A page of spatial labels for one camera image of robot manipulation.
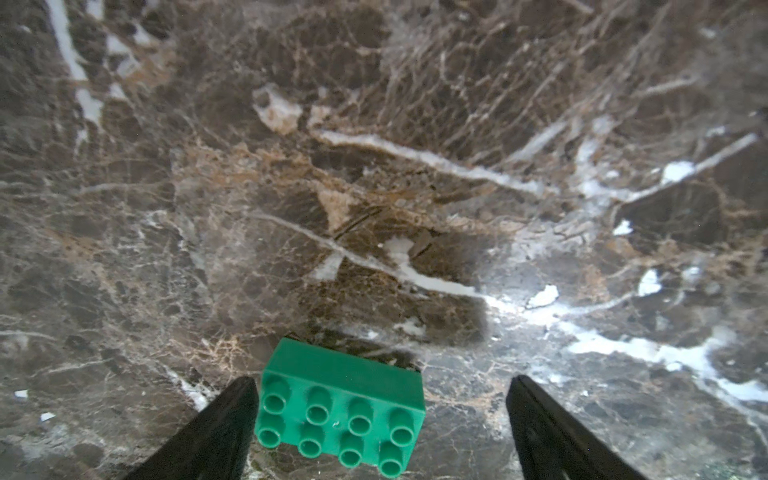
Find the green long lego brick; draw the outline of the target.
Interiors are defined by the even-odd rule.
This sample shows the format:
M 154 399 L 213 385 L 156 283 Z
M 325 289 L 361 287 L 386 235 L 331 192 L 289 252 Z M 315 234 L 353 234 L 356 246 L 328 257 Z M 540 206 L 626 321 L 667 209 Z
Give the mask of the green long lego brick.
M 265 448 L 293 445 L 396 479 L 425 417 L 419 372 L 283 338 L 263 371 L 254 434 Z

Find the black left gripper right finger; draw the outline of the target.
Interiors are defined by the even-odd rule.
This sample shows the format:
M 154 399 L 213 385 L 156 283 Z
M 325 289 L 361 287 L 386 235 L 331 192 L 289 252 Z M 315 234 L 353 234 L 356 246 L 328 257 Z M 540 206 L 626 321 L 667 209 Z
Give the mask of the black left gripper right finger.
M 512 379 L 505 403 L 524 478 L 645 480 L 530 377 Z

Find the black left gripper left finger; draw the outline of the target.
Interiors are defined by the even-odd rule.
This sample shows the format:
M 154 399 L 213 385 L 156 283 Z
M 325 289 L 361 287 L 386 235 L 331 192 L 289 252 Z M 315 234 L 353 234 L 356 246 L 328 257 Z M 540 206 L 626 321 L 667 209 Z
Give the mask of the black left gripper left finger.
M 230 383 L 129 479 L 240 479 L 259 410 L 252 377 Z

